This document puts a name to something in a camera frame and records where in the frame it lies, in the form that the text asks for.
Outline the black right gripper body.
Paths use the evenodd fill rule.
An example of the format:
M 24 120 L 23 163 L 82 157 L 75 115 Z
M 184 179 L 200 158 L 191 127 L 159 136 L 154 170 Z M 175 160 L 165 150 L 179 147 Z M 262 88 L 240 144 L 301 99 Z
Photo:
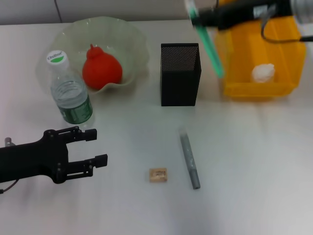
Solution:
M 274 7 L 274 18 L 292 16 L 289 0 L 234 0 L 218 7 L 218 29 L 254 21 Z

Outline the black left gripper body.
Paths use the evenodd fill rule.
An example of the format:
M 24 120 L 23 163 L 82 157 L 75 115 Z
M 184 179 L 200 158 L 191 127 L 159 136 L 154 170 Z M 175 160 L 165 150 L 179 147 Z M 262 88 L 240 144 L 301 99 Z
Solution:
M 67 180 L 67 165 L 67 144 L 55 132 L 45 131 L 36 142 L 0 149 L 2 183 L 43 175 L 61 184 Z

